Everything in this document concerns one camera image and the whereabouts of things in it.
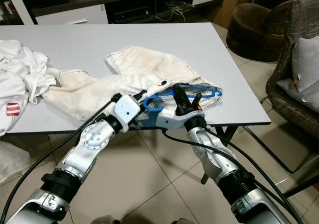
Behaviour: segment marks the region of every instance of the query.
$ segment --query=cardboard box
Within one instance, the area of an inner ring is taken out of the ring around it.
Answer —
[[[235,7],[251,0],[224,0],[222,6],[206,12],[206,19],[228,29]]]

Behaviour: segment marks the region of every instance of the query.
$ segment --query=white tabletop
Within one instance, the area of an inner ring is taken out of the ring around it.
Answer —
[[[271,122],[211,23],[1,26],[0,37],[44,53],[57,69],[83,69],[95,78],[111,73],[105,56],[126,46],[170,53],[223,88],[220,102],[205,110],[207,123]],[[41,99],[27,105],[8,133],[70,131],[80,124]]]

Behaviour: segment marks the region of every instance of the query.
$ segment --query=black cable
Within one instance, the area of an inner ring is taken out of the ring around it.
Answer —
[[[238,148],[235,144],[227,140],[221,135],[218,135],[217,133],[213,132],[207,127],[204,127],[204,129],[209,132],[210,134],[214,135],[217,138],[220,138],[222,141],[228,143],[230,146],[232,146],[234,149],[236,149],[239,153],[241,153],[249,162],[251,162],[252,165],[260,172],[261,175],[267,180],[267,182],[272,186],[272,188],[278,193],[279,197],[284,201],[284,203],[287,205],[287,208],[290,210],[288,211],[293,218],[298,222],[298,224],[304,224],[299,215],[297,214],[296,210],[291,206],[290,202],[287,200],[287,198],[280,192],[280,190],[277,188],[277,186],[273,183],[273,181],[268,177],[268,175],[264,172],[264,170],[243,150]]]
[[[99,113],[101,113],[107,106],[109,106],[110,103],[115,102],[118,99],[118,97],[113,96],[111,98],[110,101],[108,101],[105,105],[103,105],[102,108],[100,108],[94,115],[92,115],[84,124],[82,124],[73,134],[71,134],[62,144],[56,146],[55,148],[51,149],[50,151],[48,151],[46,154],[44,154],[39,160],[37,160],[27,171],[25,174],[23,174],[23,176],[20,178],[20,180],[17,182],[17,184],[15,185],[15,187],[13,188],[13,190],[10,193],[10,196],[8,197],[2,215],[1,215],[1,219],[0,219],[0,224],[4,224],[5,221],[5,217],[8,213],[10,204],[16,194],[16,192],[18,191],[19,187],[21,186],[21,184],[24,182],[24,180],[27,178],[27,176],[43,161],[45,160],[50,154],[52,154],[53,152],[55,152],[56,150],[58,150],[59,148],[63,147],[64,145],[66,145],[75,135],[77,135],[79,132],[82,131],[83,128],[85,128]]]
[[[204,145],[204,144],[201,144],[201,143],[196,143],[196,142],[191,142],[191,141],[188,141],[188,140],[182,140],[182,139],[178,139],[178,138],[174,138],[174,137],[171,137],[169,136],[168,134],[166,134],[166,129],[162,129],[162,133],[163,135],[166,137],[166,138],[169,138],[173,141],[176,141],[176,142],[180,142],[180,143],[188,143],[188,144],[191,144],[191,145],[194,145],[194,146],[198,146],[198,147],[203,147],[203,148],[207,148],[207,149],[210,149],[218,154],[220,154],[221,156],[227,158],[228,160],[230,160],[231,162],[233,162],[234,164],[236,164],[238,167],[240,167],[241,169],[243,169],[244,171],[248,172],[247,169],[242,165],[240,164],[236,159],[234,159],[232,156],[229,156],[228,154],[224,153],[223,151],[220,151],[216,148],[213,148],[213,147],[210,147],[210,146],[207,146],[207,145]],[[260,188],[262,188],[266,193],[268,193],[272,198],[274,198],[280,205],[283,206],[283,208],[285,208],[292,216],[294,219],[296,219],[298,221],[298,219],[293,215],[295,211],[295,209],[293,207],[289,207],[289,205],[287,205],[285,202],[281,201],[276,195],[274,195],[270,190],[268,190],[265,186],[263,186],[261,183],[259,183],[257,180],[254,180],[254,182],[257,184],[257,186],[259,186]]]

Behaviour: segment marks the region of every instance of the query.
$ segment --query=gray pillow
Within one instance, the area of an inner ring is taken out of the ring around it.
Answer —
[[[319,113],[319,82],[301,92],[298,92],[296,87],[292,87],[291,83],[292,80],[290,78],[277,82],[290,97]]]
[[[319,36],[299,38],[293,50],[292,69],[299,92],[319,81]]]

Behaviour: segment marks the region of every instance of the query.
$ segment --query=drawer handle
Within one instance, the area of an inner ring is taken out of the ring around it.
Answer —
[[[87,21],[88,21],[87,19],[83,19],[79,21],[68,22],[68,24],[82,24],[82,23],[86,23]]]

